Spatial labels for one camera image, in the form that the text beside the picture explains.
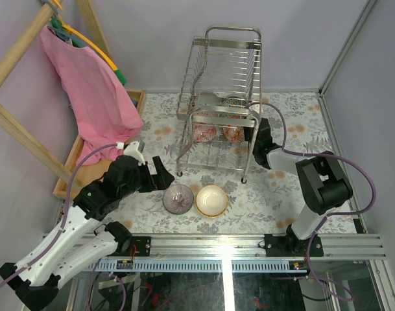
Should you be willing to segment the orange red patterned bowl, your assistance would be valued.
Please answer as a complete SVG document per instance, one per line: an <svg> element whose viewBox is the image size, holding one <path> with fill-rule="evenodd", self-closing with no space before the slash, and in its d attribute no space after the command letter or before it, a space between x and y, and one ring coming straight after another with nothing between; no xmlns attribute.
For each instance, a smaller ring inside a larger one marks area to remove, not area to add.
<svg viewBox="0 0 395 311"><path fill-rule="evenodd" d="M243 127L227 126L223 128L223 135L233 143L243 143L245 141L245 131Z"/></svg>

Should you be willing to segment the cream bowl orange rim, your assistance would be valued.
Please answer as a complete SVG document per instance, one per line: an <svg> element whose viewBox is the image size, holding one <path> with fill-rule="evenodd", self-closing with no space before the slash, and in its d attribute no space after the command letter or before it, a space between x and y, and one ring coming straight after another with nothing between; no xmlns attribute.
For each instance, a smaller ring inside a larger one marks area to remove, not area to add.
<svg viewBox="0 0 395 311"><path fill-rule="evenodd" d="M227 211L229 197L221 187L206 185L197 193L195 205L201 215L208 218L216 218Z"/></svg>

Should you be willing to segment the blue patterned bowl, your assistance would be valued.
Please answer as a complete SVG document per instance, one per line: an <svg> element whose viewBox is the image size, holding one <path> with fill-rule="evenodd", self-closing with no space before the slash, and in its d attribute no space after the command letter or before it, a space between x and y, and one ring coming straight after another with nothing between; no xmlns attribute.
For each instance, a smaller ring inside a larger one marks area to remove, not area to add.
<svg viewBox="0 0 395 311"><path fill-rule="evenodd" d="M244 108L247 105L247 101L245 98L237 95L228 95L223 98L221 105L226 107Z"/></svg>

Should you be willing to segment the red diamond patterned bowl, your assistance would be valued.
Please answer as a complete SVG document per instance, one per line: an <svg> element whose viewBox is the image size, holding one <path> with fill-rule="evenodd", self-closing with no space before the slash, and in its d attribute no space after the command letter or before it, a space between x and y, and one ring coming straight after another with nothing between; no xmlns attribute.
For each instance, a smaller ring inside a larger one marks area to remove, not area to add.
<svg viewBox="0 0 395 311"><path fill-rule="evenodd" d="M193 139L198 143L205 143L214 140L217 136L215 126L207 124L196 124L193 126Z"/></svg>

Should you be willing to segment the brown patterned bowl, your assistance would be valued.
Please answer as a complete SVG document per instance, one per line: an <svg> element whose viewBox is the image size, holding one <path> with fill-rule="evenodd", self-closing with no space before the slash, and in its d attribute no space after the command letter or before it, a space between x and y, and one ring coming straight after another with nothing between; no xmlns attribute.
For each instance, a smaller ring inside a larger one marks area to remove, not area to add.
<svg viewBox="0 0 395 311"><path fill-rule="evenodd" d="M226 113L220 114L219 117L222 117L224 119L245 119L245 117L241 115L226 114Z"/></svg>

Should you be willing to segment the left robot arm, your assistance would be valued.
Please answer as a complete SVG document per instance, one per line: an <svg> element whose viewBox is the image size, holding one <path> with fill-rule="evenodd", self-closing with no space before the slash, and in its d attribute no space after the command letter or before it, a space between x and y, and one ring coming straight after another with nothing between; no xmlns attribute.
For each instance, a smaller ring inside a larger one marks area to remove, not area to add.
<svg viewBox="0 0 395 311"><path fill-rule="evenodd" d="M174 176L160 157L153 157L155 174L147 163L121 155L103 177L81 189L62 221L26 257L6 262L0 276L29 310L43 310L76 274L108 255L126 255L133 249L132 233L120 222L106 224L104 231L75 251L72 247L85 233L99 227L123 198L135 193L168 189Z"/></svg>

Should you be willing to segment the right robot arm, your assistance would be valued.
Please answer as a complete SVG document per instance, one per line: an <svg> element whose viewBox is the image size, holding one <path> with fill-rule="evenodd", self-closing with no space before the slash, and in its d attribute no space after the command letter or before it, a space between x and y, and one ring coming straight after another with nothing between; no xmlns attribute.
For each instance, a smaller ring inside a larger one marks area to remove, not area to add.
<svg viewBox="0 0 395 311"><path fill-rule="evenodd" d="M245 140L254 141L252 155L266 169L283 171L298 177L305 205L298 218L284 235L264 236L268 257L323 257L322 242L315 233L317 226L329 213L342 206L353 195L346 174L333 153L294 155L282 150L273 141L270 124L262 118L258 132L244 130Z"/></svg>

